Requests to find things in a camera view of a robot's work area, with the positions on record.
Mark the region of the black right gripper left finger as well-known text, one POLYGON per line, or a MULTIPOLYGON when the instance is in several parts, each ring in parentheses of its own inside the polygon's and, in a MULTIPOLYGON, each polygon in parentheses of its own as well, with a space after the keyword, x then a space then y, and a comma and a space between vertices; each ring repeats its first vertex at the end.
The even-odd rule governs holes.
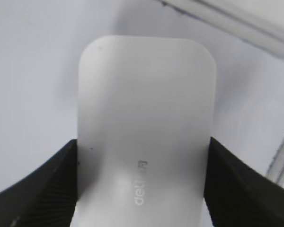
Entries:
POLYGON ((0 192, 0 227, 69 227, 78 200, 77 141, 0 192))

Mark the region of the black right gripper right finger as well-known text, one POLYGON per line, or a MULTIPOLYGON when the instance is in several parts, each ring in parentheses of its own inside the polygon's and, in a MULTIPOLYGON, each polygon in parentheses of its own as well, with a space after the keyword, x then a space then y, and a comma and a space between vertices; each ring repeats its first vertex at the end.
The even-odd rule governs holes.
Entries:
POLYGON ((204 200, 215 227, 284 227, 284 188, 210 138, 204 200))

